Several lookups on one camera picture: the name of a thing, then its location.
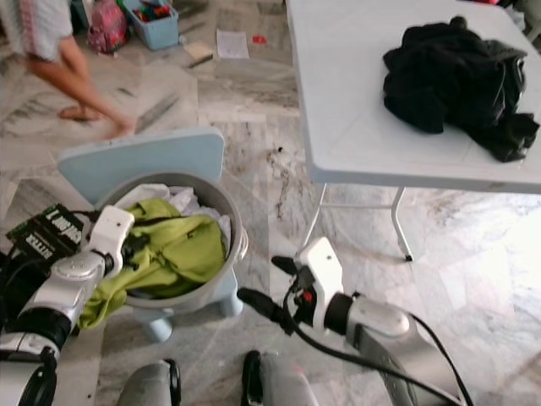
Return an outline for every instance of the white shorts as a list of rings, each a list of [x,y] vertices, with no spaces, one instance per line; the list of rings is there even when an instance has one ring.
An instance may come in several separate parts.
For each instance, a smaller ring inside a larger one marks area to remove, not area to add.
[[[59,42],[73,34],[69,0],[0,0],[14,52],[46,61],[60,57]]]

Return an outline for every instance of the chair backrest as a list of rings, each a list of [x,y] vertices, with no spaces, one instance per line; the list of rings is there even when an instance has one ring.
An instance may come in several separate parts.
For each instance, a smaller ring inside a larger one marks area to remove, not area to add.
[[[223,151],[218,129],[180,129],[70,148],[58,155],[57,166],[94,205],[119,184],[146,173],[181,171],[217,182]]]

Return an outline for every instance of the bare foot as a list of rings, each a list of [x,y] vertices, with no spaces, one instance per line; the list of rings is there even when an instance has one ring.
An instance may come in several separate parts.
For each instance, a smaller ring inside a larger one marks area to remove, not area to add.
[[[122,122],[113,123],[112,125],[112,130],[109,131],[105,136],[106,140],[135,135],[135,127],[137,126],[137,120],[133,118],[125,118]]]
[[[80,106],[73,106],[64,108],[58,116],[64,120],[74,120],[74,121],[97,121],[101,119],[101,114],[98,112],[89,109],[81,108]]]

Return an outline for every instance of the pink backpack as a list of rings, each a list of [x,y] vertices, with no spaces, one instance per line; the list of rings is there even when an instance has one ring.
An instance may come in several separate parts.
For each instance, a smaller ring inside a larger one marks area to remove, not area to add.
[[[114,0],[99,0],[92,10],[88,44],[99,53],[113,53],[128,41],[126,16]]]

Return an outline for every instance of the table leg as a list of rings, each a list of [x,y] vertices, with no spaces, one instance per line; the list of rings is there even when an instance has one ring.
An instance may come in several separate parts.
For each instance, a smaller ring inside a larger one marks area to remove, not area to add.
[[[314,232],[315,224],[318,221],[318,218],[320,217],[321,212],[321,205],[323,204],[323,199],[325,198],[325,192],[327,190],[327,184],[323,184],[323,186],[320,189],[320,192],[318,194],[318,200],[317,200],[317,206],[314,209],[314,215],[312,216],[312,221],[309,225],[308,230],[306,231],[306,234],[304,235],[303,244],[301,245],[300,249],[304,248],[306,245],[308,245],[308,242],[310,241],[310,237],[312,237],[312,233]]]
[[[400,205],[402,197],[404,196],[404,189],[405,188],[402,187],[398,188],[398,190],[396,191],[395,199],[393,200],[391,206],[391,218],[392,224],[393,226],[395,226],[396,236],[398,237],[398,245],[406,256],[406,261],[413,261],[412,251],[410,250],[409,245],[406,241],[406,236],[402,231],[402,226],[398,221],[398,206]]]

